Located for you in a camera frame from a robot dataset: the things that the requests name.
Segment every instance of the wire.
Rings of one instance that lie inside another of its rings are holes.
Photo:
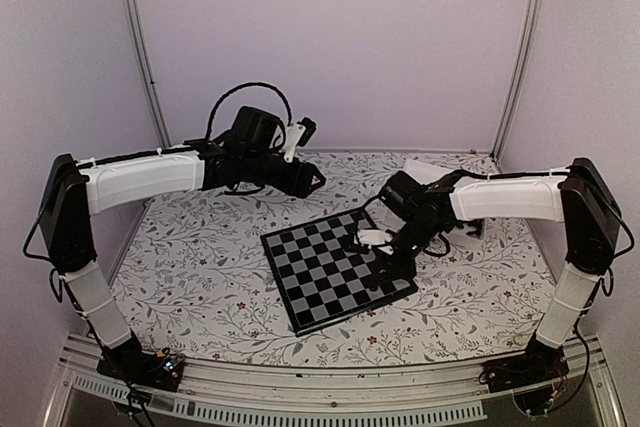
[[[604,277],[600,279],[600,286],[602,287],[604,296],[611,297],[611,294],[613,294],[613,270],[611,267],[607,267],[607,272],[609,273],[609,288],[604,286]]]
[[[105,345],[102,343],[102,341],[98,337],[98,334],[97,334],[96,330],[94,329],[93,324],[91,323],[89,318],[88,317],[83,317],[83,318],[87,322],[87,325],[89,326],[89,332],[93,335],[94,339],[96,340],[96,342],[98,344],[98,347],[100,347],[100,350],[102,351],[102,354],[104,355],[104,358],[106,359],[107,362],[109,362],[109,365],[111,365],[111,368],[114,370],[114,372],[116,372],[120,376],[122,381],[128,387],[129,395],[127,396],[127,401],[129,403],[129,408],[131,409],[131,411],[133,411],[135,409],[133,407],[133,399],[135,398],[136,402],[138,402],[138,405],[140,406],[140,410],[142,411],[143,415],[147,419],[147,422],[149,424],[148,427],[156,427],[156,424],[153,422],[153,419],[151,418],[151,415],[149,414],[149,411],[145,407],[145,400],[142,398],[142,395],[140,395],[140,391],[138,391],[138,389],[136,389],[134,387],[133,382],[131,382],[131,380],[128,379],[127,375],[124,375],[124,372],[120,369],[120,367],[115,362],[113,362],[111,360],[111,357],[109,356],[109,354],[107,352],[107,348],[105,347]],[[138,414],[134,414],[133,412],[130,412],[129,418],[138,427],[145,427],[145,425],[142,424],[142,422],[140,422],[136,418],[136,415],[138,415]]]
[[[442,235],[442,232],[438,234],[438,238],[444,243],[444,252],[431,252],[427,250],[426,247],[422,249],[422,251],[431,257],[444,257],[449,255],[449,253],[451,253],[451,244],[449,243],[449,240]]]
[[[51,261],[51,259],[49,257],[47,257],[45,255],[32,254],[31,252],[29,252],[29,245],[31,245],[31,241],[33,240],[33,236],[36,233],[36,229],[38,228],[38,225],[40,225],[40,221],[42,220],[42,216],[44,215],[45,211],[47,210],[47,206],[51,202],[51,199],[53,198],[53,195],[57,194],[58,187],[60,187],[60,184],[62,183],[63,179],[64,179],[64,176],[60,176],[53,182],[53,184],[51,184],[51,188],[49,189],[49,195],[42,202],[42,205],[40,206],[40,211],[38,212],[38,215],[36,216],[36,220],[33,222],[33,225],[29,229],[29,233],[27,234],[27,238],[25,239],[24,244],[22,245],[22,254],[25,257],[27,257],[28,259],[43,260],[43,261],[49,262],[50,264],[53,265],[53,262]]]
[[[259,186],[252,190],[238,190],[238,185],[236,185],[233,189],[228,190],[224,193],[224,195],[234,195],[236,197],[255,195],[264,190],[264,185]]]
[[[587,344],[587,341],[584,340],[584,337],[582,336],[582,334],[580,334],[580,329],[578,328],[578,324],[580,323],[580,319],[582,319],[582,317],[579,317],[578,320],[576,320],[576,323],[573,326],[573,330],[576,333],[576,337],[578,337],[580,342],[582,342],[582,345],[584,345],[584,350],[585,350],[585,353],[587,355],[587,360],[586,360],[586,363],[585,363],[585,366],[584,366],[584,373],[582,374],[582,378],[580,379],[580,382],[578,383],[578,386],[571,393],[571,395],[567,398],[567,400],[565,400],[562,404],[559,404],[557,406],[556,405],[552,406],[551,409],[549,409],[549,412],[555,412],[556,410],[560,410],[561,408],[566,406],[569,402],[571,402],[576,397],[576,395],[578,395],[578,392],[580,392],[580,389],[582,388],[582,386],[586,382],[587,376],[589,375],[589,365],[591,363],[591,352],[589,350],[589,344]]]
[[[220,108],[220,105],[222,104],[222,102],[225,101],[225,99],[227,97],[229,97],[230,95],[242,90],[242,89],[246,89],[248,87],[263,87],[265,89],[269,89],[274,91],[276,94],[278,94],[278,97],[280,97],[280,100],[282,101],[282,103],[284,104],[284,108],[287,110],[287,125],[291,124],[291,107],[289,106],[289,101],[287,100],[287,98],[284,96],[284,94],[280,91],[280,89],[278,89],[276,86],[268,84],[266,82],[245,82],[244,84],[240,84],[240,85],[236,85],[233,89],[228,90],[227,92],[225,92],[224,94],[222,94],[222,96],[216,101],[216,103],[214,104],[214,106],[211,109],[211,113],[209,114],[209,122],[207,123],[207,132],[204,135],[204,139],[206,141],[211,139],[211,134],[213,132],[213,119],[216,116],[216,113],[218,112],[218,109]]]

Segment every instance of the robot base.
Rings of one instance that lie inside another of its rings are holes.
[[[550,381],[568,373],[562,348],[552,349],[532,339],[520,355],[485,362],[478,380],[493,393]],[[552,386],[545,386],[514,394],[514,401],[527,415],[545,415],[553,405],[554,391]]]
[[[155,354],[142,353],[140,355],[142,356],[141,360],[143,363],[151,363],[153,361],[157,363],[157,357]],[[112,363],[107,361],[104,357],[100,359],[96,370],[99,374],[106,377],[126,382],[126,380],[122,378],[122,375],[113,368]],[[133,383],[154,389],[165,390],[167,392],[177,392],[180,382],[182,381],[183,372],[184,363],[179,363],[171,371],[161,368],[156,373],[151,372],[145,377],[135,379]]]

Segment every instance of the white wall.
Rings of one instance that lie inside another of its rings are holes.
[[[51,162],[157,141],[121,0],[0,0],[0,52],[0,424],[27,427],[75,319],[49,291],[49,266],[21,254]],[[105,264],[139,208],[94,222]]]
[[[139,0],[174,142],[204,134],[207,111],[248,80],[278,85],[310,146],[489,150],[526,0]],[[281,113],[265,91],[243,102]]]
[[[543,0],[505,170],[590,157],[640,237],[640,0]],[[536,226],[560,266],[562,229]],[[626,245],[620,240],[619,246]],[[629,425],[640,424],[640,248],[616,260],[613,298],[587,319],[610,363]]]

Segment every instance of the black and white checkerboard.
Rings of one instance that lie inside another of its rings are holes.
[[[357,229],[375,229],[362,209],[331,215],[262,236],[271,270],[296,335],[376,309],[418,289],[394,280],[372,291],[365,287],[375,254],[345,251],[340,239]]]

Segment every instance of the floor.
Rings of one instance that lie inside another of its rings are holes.
[[[526,344],[554,283],[527,225],[516,219],[489,219],[483,242],[454,244],[445,258],[420,255],[416,294],[296,337],[262,234],[358,207],[408,158],[496,170],[489,157],[475,154],[302,157],[328,179],[307,199],[267,188],[247,197],[218,190],[151,200],[113,286],[145,346],[218,361],[345,367],[461,360]],[[369,212],[383,223],[382,206]]]

